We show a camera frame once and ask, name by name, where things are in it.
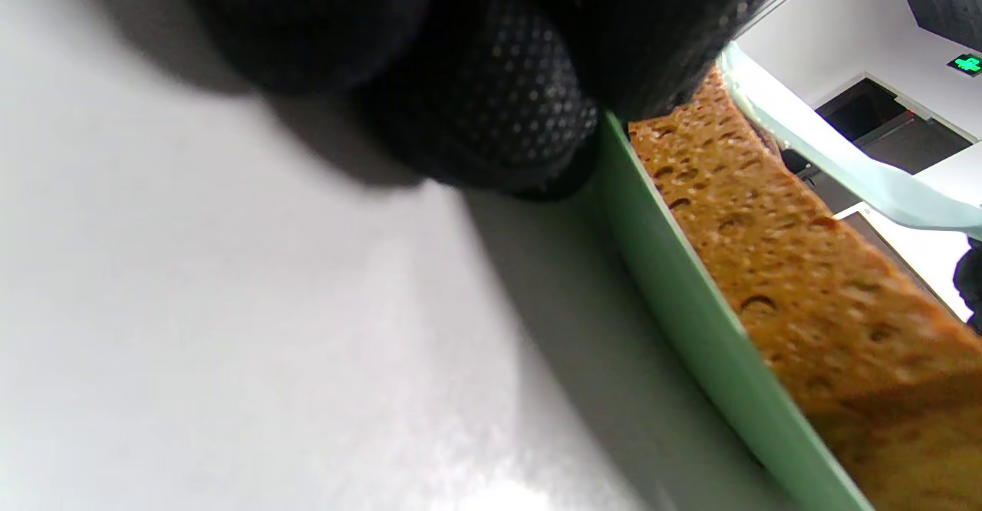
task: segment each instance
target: black textured fabric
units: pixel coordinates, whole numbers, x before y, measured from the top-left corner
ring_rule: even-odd
[[[227,60],[281,94],[354,92],[421,173],[558,199],[622,120],[690,99],[763,0],[193,0]]]
[[[763,1],[583,0],[598,98],[623,120],[670,112]]]
[[[571,163],[597,109],[547,12],[567,0],[536,1],[433,0],[413,52],[358,95],[397,157],[445,183],[506,193]]]
[[[428,0],[193,0],[216,47],[277,94],[346,91],[407,50]]]
[[[972,311],[968,325],[982,335],[979,320],[979,312],[982,312],[982,244],[972,238],[968,242],[971,248],[954,267],[953,281],[961,300]]]

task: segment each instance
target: doorway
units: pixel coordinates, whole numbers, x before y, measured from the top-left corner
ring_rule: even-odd
[[[862,80],[815,112],[869,157],[913,175],[971,147],[960,134],[924,120],[897,102],[897,95]],[[832,214],[860,203],[858,196],[793,150],[782,152],[790,171],[808,183]]]

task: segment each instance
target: white table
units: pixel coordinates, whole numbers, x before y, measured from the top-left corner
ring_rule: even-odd
[[[183,0],[0,0],[0,73],[0,509],[795,508],[586,200],[288,129]]]

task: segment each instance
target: green exit sign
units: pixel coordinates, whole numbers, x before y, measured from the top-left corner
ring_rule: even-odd
[[[964,71],[965,74],[969,74],[971,77],[982,74],[982,58],[975,55],[961,55],[957,59],[947,63],[947,66],[951,66],[958,71]]]

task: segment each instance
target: green tray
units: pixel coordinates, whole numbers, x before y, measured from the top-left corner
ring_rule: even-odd
[[[808,511],[874,511],[750,342],[634,154],[600,126],[598,185],[631,275],[674,350],[750,451]]]

